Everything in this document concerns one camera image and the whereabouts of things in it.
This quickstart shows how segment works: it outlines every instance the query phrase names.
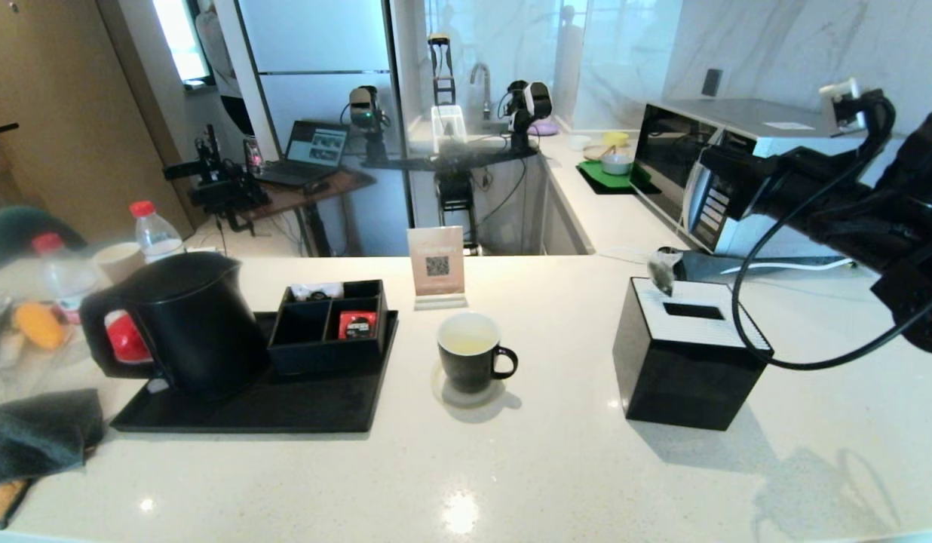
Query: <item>kettle handle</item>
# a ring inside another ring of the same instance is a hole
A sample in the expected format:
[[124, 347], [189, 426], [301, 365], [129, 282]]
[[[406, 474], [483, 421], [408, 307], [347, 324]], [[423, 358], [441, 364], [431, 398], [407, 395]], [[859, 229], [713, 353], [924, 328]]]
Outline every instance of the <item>kettle handle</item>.
[[[124, 309], [115, 294], [114, 289], [111, 288], [92, 293], [81, 300], [79, 309], [81, 327], [84, 329], [84, 336], [87, 337], [87, 346], [90, 346], [90, 355], [97, 362], [98, 367], [101, 367], [104, 371], [104, 375], [108, 377], [126, 379], [155, 377], [155, 364], [153, 362], [147, 364], [123, 364], [115, 357], [111, 338], [108, 337], [107, 329], [104, 327], [104, 317], [108, 313]], [[141, 330], [141, 324], [134, 319], [133, 315], [131, 319], [134, 321], [134, 326]]]

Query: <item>window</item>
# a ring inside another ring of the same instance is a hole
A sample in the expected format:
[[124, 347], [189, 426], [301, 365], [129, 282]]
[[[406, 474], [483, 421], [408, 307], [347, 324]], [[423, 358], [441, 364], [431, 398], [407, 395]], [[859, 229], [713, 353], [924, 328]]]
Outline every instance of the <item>window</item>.
[[194, 0], [152, 0], [152, 3], [181, 82], [189, 88], [200, 86], [200, 83], [214, 85], [214, 77], [195, 32], [197, 3]]

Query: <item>kitchen faucet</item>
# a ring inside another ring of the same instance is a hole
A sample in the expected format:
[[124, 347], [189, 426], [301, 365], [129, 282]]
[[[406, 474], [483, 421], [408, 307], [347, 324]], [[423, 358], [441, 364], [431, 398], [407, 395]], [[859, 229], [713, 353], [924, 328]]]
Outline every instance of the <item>kitchen faucet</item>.
[[483, 120], [489, 121], [490, 103], [489, 103], [489, 66], [484, 62], [477, 62], [473, 65], [473, 72], [470, 72], [470, 85], [476, 83], [476, 72], [483, 70]]

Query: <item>laptop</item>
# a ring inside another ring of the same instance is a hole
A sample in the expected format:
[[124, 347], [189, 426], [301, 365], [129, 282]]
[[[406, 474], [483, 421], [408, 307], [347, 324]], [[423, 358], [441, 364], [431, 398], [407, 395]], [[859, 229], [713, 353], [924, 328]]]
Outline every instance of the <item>laptop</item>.
[[285, 186], [306, 186], [339, 169], [348, 127], [341, 124], [295, 121], [284, 158], [262, 166], [259, 181]]

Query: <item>red bottle cap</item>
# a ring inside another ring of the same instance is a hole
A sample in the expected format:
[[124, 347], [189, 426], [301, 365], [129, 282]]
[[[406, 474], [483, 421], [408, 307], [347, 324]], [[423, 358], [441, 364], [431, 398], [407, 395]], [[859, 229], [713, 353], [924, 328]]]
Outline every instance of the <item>red bottle cap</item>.
[[148, 200], [141, 200], [141, 202], [131, 204], [131, 214], [133, 214], [134, 219], [141, 219], [141, 217], [149, 216], [154, 212], [155, 204], [150, 203]]
[[31, 240], [31, 245], [34, 245], [34, 250], [38, 251], [38, 254], [46, 254], [63, 247], [63, 240], [54, 232], [48, 232]]

